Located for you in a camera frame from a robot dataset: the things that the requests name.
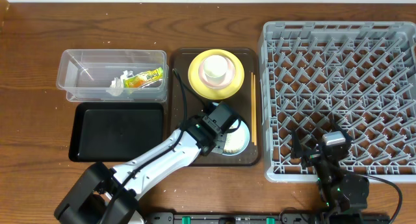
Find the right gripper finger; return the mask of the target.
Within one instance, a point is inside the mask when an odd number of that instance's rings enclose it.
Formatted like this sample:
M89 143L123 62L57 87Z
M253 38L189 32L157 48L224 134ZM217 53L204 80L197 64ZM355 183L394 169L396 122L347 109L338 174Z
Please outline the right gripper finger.
M347 142L352 141L352 137L348 134L348 132L340 127L333 117L330 117L330 124L331 124L331 132L340 132Z
M291 146L291 158L302 158L304 151L300 143L299 137L294 129L291 130L292 146Z

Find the green snack wrapper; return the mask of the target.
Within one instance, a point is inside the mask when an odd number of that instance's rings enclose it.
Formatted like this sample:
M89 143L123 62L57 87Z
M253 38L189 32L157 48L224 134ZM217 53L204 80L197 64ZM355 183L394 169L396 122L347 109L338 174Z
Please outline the green snack wrapper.
M123 81L125 88L143 88L163 78L163 69L159 67L154 70L144 71Z

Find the white tissue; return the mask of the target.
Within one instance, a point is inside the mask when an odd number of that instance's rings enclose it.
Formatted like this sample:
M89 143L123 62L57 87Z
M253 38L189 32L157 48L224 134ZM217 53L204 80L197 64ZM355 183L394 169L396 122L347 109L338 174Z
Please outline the white tissue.
M124 89L124 80L132 76L132 71L125 70L122 75L114 78L114 80L111 82L110 87L107 89L107 92L115 97L121 95Z

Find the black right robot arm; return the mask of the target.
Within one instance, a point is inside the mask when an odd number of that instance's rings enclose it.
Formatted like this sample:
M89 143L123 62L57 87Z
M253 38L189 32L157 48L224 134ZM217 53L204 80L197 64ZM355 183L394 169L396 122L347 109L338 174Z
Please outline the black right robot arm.
M352 137L331 120L331 132L323 134L312 149L302 147L294 130L291 138L291 158L299 158L304 169L315 169L319 194L326 203L326 208L310 215L307 222L363 223L361 211L367 208L369 180L339 165L349 153Z

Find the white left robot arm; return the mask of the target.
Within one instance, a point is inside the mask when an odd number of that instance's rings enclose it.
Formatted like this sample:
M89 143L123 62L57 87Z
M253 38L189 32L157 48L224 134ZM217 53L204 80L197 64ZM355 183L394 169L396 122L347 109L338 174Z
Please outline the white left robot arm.
M164 142L109 169L96 162L79 177L54 211L60 223L143 223L138 200L174 171L212 151L234 119L213 115L188 119Z

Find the grey dishwasher rack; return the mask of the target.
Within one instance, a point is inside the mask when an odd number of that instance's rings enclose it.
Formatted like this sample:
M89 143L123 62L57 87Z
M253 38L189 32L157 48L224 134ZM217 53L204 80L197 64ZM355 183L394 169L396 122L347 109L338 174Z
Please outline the grey dishwasher rack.
M259 38L265 178L314 182L290 156L336 121L352 137L346 170L415 182L415 24L269 21Z

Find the blue bowl with rice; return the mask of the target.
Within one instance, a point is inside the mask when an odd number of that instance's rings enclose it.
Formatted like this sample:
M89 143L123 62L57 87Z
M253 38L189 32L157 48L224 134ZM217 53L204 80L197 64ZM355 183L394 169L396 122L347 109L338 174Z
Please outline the blue bowl with rice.
M236 156L247 148L250 131L241 116L240 119L242 120L240 127L235 132L227 134L224 152L221 155Z

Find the yellow plate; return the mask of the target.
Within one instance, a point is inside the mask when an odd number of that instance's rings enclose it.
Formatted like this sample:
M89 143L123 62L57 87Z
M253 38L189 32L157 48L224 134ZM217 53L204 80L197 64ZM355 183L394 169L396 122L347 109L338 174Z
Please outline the yellow plate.
M226 86L223 89L214 89L209 88L200 80L199 78L199 67L204 58L207 58L211 55L221 55L231 60L235 66L235 77L231 81L231 84ZM199 55L197 55L193 61L190 63L188 69L188 81L192 89L199 94L200 96L206 99L220 100L227 99L232 95L236 94L238 90L242 87L244 82L244 68L242 62L231 52L223 49L209 49Z

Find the brown serving tray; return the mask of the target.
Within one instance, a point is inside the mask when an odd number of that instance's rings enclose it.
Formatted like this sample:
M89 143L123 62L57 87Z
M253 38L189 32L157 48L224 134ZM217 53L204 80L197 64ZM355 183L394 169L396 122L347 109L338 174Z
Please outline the brown serving tray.
M248 48L228 48L241 62L244 68L244 82L240 90L230 98L225 100L233 110L238 112L245 120L248 127L251 126L252 105L251 105L251 76L259 74L258 60L256 53ZM180 74L183 82L190 86L188 80L188 69L192 60L204 48L182 48L175 51L170 59L170 68L176 69ZM166 134L170 135L183 120L183 99L181 88L177 79L170 75L168 88L168 107L167 107L167 124L165 126ZM193 163L193 166L199 167L231 167L231 166L253 166L261 158L261 139L254 144L250 142L247 148L235 156L225 156L217 153L210 153L208 156L200 156Z

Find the pink bowl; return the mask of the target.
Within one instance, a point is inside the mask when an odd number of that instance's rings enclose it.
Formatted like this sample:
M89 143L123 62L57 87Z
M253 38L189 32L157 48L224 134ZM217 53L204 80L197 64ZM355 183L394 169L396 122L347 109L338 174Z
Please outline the pink bowl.
M207 80L207 77L205 76L205 73L203 72L203 63L205 61L206 58L204 58L200 64L198 73L199 73L199 78L200 80L204 83L204 85L206 85L209 88L214 88L214 89L223 89L226 86L231 84L231 81L234 79L235 77L235 66L233 65L233 63L231 62L230 59L224 57L227 62L228 62L228 70L227 73L224 76L224 80L221 83L211 83Z

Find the cream cup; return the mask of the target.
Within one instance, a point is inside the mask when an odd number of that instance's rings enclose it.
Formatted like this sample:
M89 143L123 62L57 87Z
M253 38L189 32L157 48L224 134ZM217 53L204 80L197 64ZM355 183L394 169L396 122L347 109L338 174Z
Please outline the cream cup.
M208 56L203 63L203 72L211 83L221 83L227 71L228 62L220 55Z

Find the wooden chopstick outer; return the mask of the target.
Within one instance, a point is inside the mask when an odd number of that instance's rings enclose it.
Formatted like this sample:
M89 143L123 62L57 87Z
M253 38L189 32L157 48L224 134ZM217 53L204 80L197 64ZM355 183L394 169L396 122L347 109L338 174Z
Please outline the wooden chopstick outer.
M256 116L256 86L255 86L255 75L252 73L252 107L253 107L253 144L257 146L257 116Z

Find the black plastic tray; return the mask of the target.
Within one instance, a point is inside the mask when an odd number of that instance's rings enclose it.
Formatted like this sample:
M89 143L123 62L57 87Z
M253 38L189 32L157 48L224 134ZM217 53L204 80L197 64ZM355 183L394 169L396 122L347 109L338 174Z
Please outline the black plastic tray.
M163 141L159 103L81 103L68 157L73 162L127 162Z

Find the clear plastic bin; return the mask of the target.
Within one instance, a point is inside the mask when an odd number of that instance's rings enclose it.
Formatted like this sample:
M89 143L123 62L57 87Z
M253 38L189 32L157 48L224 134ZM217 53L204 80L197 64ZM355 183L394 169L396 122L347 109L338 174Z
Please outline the clear plastic bin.
M143 88L125 88L115 97L107 92L125 70L133 76L163 69L163 78ZM168 97L168 65L161 50L68 49L61 56L56 81L69 101L134 101L163 103Z

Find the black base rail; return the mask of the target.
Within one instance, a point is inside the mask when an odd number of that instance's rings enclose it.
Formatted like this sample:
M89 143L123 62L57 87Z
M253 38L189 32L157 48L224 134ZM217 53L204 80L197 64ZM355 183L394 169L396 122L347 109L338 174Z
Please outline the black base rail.
M389 216L383 214L308 214L299 210L286 210L279 214L174 214L154 212L149 214L145 224L325 224L362 223L388 224Z

